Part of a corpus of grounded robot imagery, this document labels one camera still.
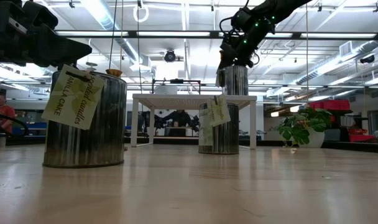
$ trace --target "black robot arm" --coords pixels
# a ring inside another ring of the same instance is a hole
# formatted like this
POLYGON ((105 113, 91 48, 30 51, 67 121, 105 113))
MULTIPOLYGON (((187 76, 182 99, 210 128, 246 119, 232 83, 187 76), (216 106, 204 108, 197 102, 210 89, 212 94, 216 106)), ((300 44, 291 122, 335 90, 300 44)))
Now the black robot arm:
POLYGON ((232 29, 229 32, 222 30, 224 39, 221 44, 221 63, 218 71, 231 65, 253 67, 251 58, 265 36, 269 32, 274 34, 277 23, 310 1, 266 0, 253 9, 249 9, 246 4, 233 17, 225 19, 231 20, 232 29))

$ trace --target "paper tag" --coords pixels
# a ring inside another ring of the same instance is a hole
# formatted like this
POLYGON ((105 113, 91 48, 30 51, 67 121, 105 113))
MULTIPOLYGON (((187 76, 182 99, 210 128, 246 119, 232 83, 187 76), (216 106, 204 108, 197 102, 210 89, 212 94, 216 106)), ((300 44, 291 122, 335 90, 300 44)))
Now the paper tag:
POLYGON ((215 127, 231 121, 228 111, 228 104, 226 103, 226 97, 224 94, 215 96, 214 99, 208 100, 207 108, 210 109, 210 124, 212 126, 215 127))
POLYGON ((88 130, 103 85, 102 78, 64 65, 42 118, 88 130))
POLYGON ((210 125, 209 109, 200 109, 199 112, 199 146, 213 145, 213 127, 210 125))

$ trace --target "green plant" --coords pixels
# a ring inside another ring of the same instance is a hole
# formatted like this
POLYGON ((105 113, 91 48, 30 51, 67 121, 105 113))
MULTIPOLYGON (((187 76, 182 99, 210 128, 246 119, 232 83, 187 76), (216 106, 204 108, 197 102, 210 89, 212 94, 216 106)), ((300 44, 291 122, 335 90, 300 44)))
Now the green plant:
POLYGON ((289 141, 294 139, 293 144, 309 144, 308 128, 316 132, 324 132, 331 125, 329 111, 323 109, 305 108, 299 110, 297 114, 286 118, 279 126, 279 134, 289 141))

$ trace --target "security camera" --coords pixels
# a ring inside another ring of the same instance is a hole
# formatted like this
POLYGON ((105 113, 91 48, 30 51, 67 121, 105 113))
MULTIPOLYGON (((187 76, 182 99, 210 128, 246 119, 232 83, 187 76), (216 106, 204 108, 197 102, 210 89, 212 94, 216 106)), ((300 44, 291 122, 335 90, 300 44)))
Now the security camera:
POLYGON ((176 55, 174 53, 174 50, 168 50, 167 53, 164 55, 164 60, 166 62, 173 62, 176 59, 176 55))
POLYGON ((371 55, 370 57, 360 59, 360 62, 361 63, 372 63, 372 62, 374 62, 375 59, 376 58, 374 57, 374 55, 371 55))

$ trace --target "desk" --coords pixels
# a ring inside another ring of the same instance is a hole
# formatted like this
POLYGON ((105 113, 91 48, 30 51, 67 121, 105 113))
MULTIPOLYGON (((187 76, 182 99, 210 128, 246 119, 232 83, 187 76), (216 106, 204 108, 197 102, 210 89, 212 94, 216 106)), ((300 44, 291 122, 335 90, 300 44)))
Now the desk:
MULTIPOLYGON (((132 99, 132 128, 131 146, 138 147, 153 144, 154 140, 154 110, 199 110, 200 105, 206 103, 214 95, 162 95, 162 94, 133 94, 132 99), (139 103, 150 109, 149 143, 137 145, 138 110, 139 103)), ((238 105, 239 110, 250 105, 250 149, 256 149, 256 96, 226 96, 227 103, 238 105)))

